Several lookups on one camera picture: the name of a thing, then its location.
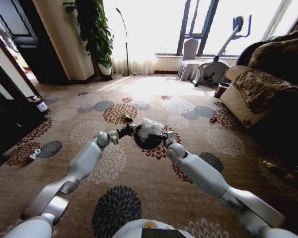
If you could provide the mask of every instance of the window frame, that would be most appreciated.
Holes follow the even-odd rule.
[[[209,35],[210,29],[211,29],[213,18],[215,16],[215,13],[216,13],[216,10],[218,7],[219,0],[211,0],[210,6],[209,6],[209,9],[208,9],[205,21],[204,21],[202,32],[201,33],[193,33],[193,28],[195,25],[195,19],[197,16],[197,9],[198,9],[198,5],[199,5],[199,1],[200,0],[197,0],[197,4],[195,6],[195,11],[194,11],[193,19],[191,22],[189,34],[186,34],[186,28],[187,28],[187,23],[188,23],[188,16],[189,16],[191,0],[186,0],[186,2],[185,2],[181,30],[180,30],[179,41],[178,41],[178,48],[177,48],[176,53],[175,54],[156,53],[155,54],[156,56],[183,56],[182,50],[183,50],[184,41],[185,41],[185,39],[190,39],[190,38],[194,38],[196,40],[201,40],[201,42],[199,43],[199,46],[198,46],[198,52],[196,54],[196,57],[214,57],[215,56],[215,55],[204,55],[203,50],[204,50],[205,44],[208,39],[208,35]],[[238,55],[223,55],[223,56],[225,58],[232,58],[232,59],[236,59],[239,57]]]

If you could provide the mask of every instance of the small toy car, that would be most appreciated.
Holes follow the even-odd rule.
[[[218,118],[216,116],[212,116],[212,118],[210,118],[210,122],[215,123],[218,120]]]

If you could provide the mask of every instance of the exercise bike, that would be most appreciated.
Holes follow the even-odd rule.
[[[243,17],[238,16],[233,19],[233,32],[224,43],[220,51],[217,53],[216,56],[214,56],[213,59],[208,59],[199,66],[200,76],[199,78],[192,80],[192,83],[195,87],[197,87],[199,84],[215,84],[227,80],[225,74],[229,66],[226,62],[220,60],[219,58],[222,56],[223,51],[231,40],[236,40],[241,37],[248,37],[250,35],[251,22],[252,15],[250,15],[248,19],[248,32],[246,35],[242,36],[236,34],[242,30],[244,24]]]

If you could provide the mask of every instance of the sheer curtain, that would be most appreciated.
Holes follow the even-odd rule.
[[[113,31],[113,71],[127,72],[126,34],[120,9],[128,34],[128,58],[131,73],[152,74],[154,71],[154,49],[157,36],[154,35],[155,0],[105,0],[104,8],[108,27]]]

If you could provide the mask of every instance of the floral pattern carpet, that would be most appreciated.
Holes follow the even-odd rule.
[[[19,224],[19,215],[46,184],[61,178],[67,164],[94,133],[150,118],[174,130],[176,141],[212,165],[226,181],[249,190],[287,218],[298,234],[298,183],[269,172],[262,160],[286,168],[256,143],[228,109],[213,97],[214,86],[194,87],[175,75],[118,76],[112,81],[56,86],[36,84],[51,109],[47,120],[9,149],[0,167],[0,237]],[[211,123],[216,115],[218,121]],[[39,157],[28,162],[36,148]],[[97,167],[68,196],[68,210],[54,229],[58,238],[109,238],[126,222],[147,218],[197,238],[250,237],[238,211],[199,191],[172,163],[166,148],[135,146],[130,137],[110,144]]]

